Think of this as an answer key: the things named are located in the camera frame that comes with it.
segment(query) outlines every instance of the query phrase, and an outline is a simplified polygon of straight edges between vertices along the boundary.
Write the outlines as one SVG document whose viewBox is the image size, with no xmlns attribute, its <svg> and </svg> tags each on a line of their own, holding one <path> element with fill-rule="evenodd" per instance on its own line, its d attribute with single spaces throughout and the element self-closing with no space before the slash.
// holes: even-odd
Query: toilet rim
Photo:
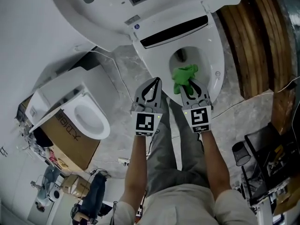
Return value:
<svg viewBox="0 0 300 225">
<path fill-rule="evenodd" d="M 96 115 L 97 118 L 103 125 L 103 130 L 101 133 L 95 133 L 89 129 L 89 127 L 85 124 L 85 122 L 80 121 L 76 117 L 75 109 L 79 106 L 83 105 L 85 107 L 90 108 Z M 69 119 L 74 123 L 74 125 L 86 136 L 102 140 L 109 136 L 110 134 L 110 124 L 109 121 L 103 112 L 103 110 L 96 104 L 94 99 L 90 96 L 89 93 L 82 93 L 81 95 L 77 96 L 73 99 L 72 102 L 66 104 L 62 107 L 64 113 L 69 117 Z"/>
<path fill-rule="evenodd" d="M 222 88 L 225 73 L 223 46 L 212 16 L 208 15 L 208 17 L 208 26 L 168 44 L 145 49 L 141 43 L 134 42 L 135 49 L 149 70 L 150 74 L 153 77 L 160 77 L 162 79 L 164 92 L 166 92 L 168 96 L 172 94 L 172 97 L 176 98 L 176 102 L 181 105 L 182 101 L 180 95 L 174 95 L 173 91 L 171 91 L 173 90 L 174 82 L 172 80 L 172 75 L 169 68 L 169 60 L 178 49 L 191 46 L 196 47 L 204 52 L 209 62 L 207 66 L 210 67 L 210 80 L 207 88 L 212 102 L 217 99 L 217 96 Z M 213 38 L 210 41 L 211 44 L 203 42 L 202 39 L 197 40 L 198 37 L 202 37 L 202 34 L 205 34 L 206 38 Z"/>
</svg>

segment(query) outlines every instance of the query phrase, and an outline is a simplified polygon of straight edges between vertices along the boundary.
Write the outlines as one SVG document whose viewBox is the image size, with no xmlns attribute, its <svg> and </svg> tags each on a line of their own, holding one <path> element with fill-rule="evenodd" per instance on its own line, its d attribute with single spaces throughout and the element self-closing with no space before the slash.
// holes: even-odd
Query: toilet seat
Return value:
<svg viewBox="0 0 300 225">
<path fill-rule="evenodd" d="M 102 140 L 110 133 L 110 124 L 102 109 L 88 93 L 82 93 L 62 106 L 64 113 L 86 136 Z"/>
<path fill-rule="evenodd" d="M 150 74 L 162 79 L 163 91 L 180 105 L 182 105 L 181 96 L 175 95 L 173 92 L 174 81 L 172 80 L 169 61 L 171 56 L 183 47 L 199 48 L 207 57 L 208 64 L 204 66 L 210 71 L 208 74 L 210 79 L 206 85 L 212 102 L 216 100 L 222 88 L 224 78 L 223 47 L 212 15 L 207 14 L 207 16 L 208 25 L 206 27 L 167 44 L 145 49 L 139 41 L 133 43 Z M 203 68 L 203 64 L 199 65 L 198 73 L 203 72 L 201 68 Z"/>
</svg>

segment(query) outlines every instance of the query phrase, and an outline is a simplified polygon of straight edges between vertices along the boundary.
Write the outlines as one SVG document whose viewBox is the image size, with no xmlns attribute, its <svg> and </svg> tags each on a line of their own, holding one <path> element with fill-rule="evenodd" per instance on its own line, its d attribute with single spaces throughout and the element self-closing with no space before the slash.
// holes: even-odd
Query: gray tile floor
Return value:
<svg viewBox="0 0 300 225">
<path fill-rule="evenodd" d="M 241 102 L 243 97 L 240 96 L 238 78 L 228 41 L 218 17 L 214 15 L 214 18 L 221 36 L 225 56 L 224 83 L 217 100 L 213 104 L 213 117 L 216 117 L 234 104 Z M 98 49 L 98 51 L 115 59 L 131 98 L 134 98 L 136 88 L 151 78 L 133 46 L 119 47 L 113 53 L 105 52 L 101 49 Z M 106 169 L 114 178 L 124 178 L 127 167 L 119 164 L 118 158 L 130 158 L 131 154 L 134 137 L 129 112 L 131 100 L 113 61 L 97 53 L 93 53 L 93 55 L 96 56 L 114 83 L 120 94 L 120 102 L 117 104 L 116 121 L 112 124 L 111 134 L 108 138 L 101 141 L 89 170 L 100 167 Z M 244 135 L 255 132 L 268 124 L 271 118 L 272 101 L 272 94 L 252 98 L 233 107 L 212 121 L 212 131 L 229 167 L 232 184 L 238 181 L 241 169 L 235 165 L 231 148 L 236 142 L 243 141 Z M 180 137 L 173 115 L 171 115 L 170 121 L 172 142 L 178 168 L 180 169 Z"/>
</svg>

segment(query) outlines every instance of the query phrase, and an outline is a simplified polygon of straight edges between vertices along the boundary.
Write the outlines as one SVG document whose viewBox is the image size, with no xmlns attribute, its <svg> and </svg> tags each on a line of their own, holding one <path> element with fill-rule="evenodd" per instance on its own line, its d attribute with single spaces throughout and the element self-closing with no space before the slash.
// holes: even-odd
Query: white toilet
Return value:
<svg viewBox="0 0 300 225">
<path fill-rule="evenodd" d="M 62 109 L 86 136 L 102 140 L 110 134 L 118 92 L 103 70 L 72 69 L 51 80 L 33 94 L 25 111 L 34 125 L 42 125 Z"/>
<path fill-rule="evenodd" d="M 113 51 L 133 44 L 164 92 L 173 92 L 176 67 L 197 64 L 195 78 L 214 102 L 224 78 L 224 54 L 211 15 L 240 0 L 53 0 L 66 20 L 95 45 Z"/>
</svg>

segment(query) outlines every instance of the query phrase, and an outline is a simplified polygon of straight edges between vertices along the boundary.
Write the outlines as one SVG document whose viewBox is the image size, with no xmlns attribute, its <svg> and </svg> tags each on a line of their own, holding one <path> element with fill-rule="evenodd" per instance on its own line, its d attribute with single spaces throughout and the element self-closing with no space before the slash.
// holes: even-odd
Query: white cord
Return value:
<svg viewBox="0 0 300 225">
<path fill-rule="evenodd" d="M 133 102 L 133 100 L 132 100 L 132 98 L 131 98 L 131 96 L 130 96 L 128 87 L 126 86 L 126 84 L 125 84 L 124 81 L 123 81 L 123 78 L 122 78 L 122 76 L 121 76 L 121 72 L 120 72 L 120 70 L 119 70 L 119 67 L 118 67 L 116 61 L 115 61 L 113 58 L 111 58 L 111 57 L 109 57 L 109 56 L 107 56 L 107 55 L 105 55 L 105 54 L 103 54 L 103 53 L 101 53 L 101 52 L 98 52 L 98 51 L 92 51 L 92 50 L 89 50 L 89 51 L 87 51 L 87 50 L 79 50 L 77 47 L 75 47 L 75 51 L 77 51 L 77 52 L 92 52 L 92 53 L 99 53 L 100 55 L 105 56 L 106 58 L 111 59 L 111 60 L 113 61 L 114 65 L 115 65 L 115 67 L 116 67 L 118 73 L 119 73 L 120 79 L 121 79 L 121 81 L 122 81 L 124 87 L 126 88 L 126 91 L 127 91 L 127 93 L 128 93 L 128 96 L 129 96 L 131 102 Z"/>
<path fill-rule="evenodd" d="M 280 90 L 280 91 L 278 91 L 278 92 L 267 92 L 267 93 L 262 93 L 262 94 L 258 94 L 258 95 L 256 95 L 256 96 L 254 96 L 254 97 L 252 97 L 252 98 L 259 97 L 259 96 L 262 96 L 262 95 L 274 94 L 274 93 L 282 92 L 282 91 L 283 91 L 284 89 L 286 89 L 293 81 L 297 80 L 298 78 L 300 78 L 300 76 L 294 78 L 293 80 L 291 80 L 291 81 L 290 81 L 290 82 L 289 82 L 282 90 Z M 233 107 L 235 107 L 235 106 L 237 106 L 237 105 L 239 105 L 239 104 L 241 104 L 241 103 L 244 103 L 244 102 L 246 102 L 246 101 L 248 101 L 248 100 L 242 100 L 242 101 L 240 101 L 240 102 L 238 102 L 238 103 L 232 105 L 230 108 L 228 108 L 228 109 L 225 110 L 224 112 L 220 113 L 218 116 L 212 118 L 212 120 L 215 119 L 215 118 L 217 118 L 217 117 L 219 117 L 219 116 L 221 116 L 223 113 L 229 111 L 229 110 L 232 109 Z"/>
</svg>

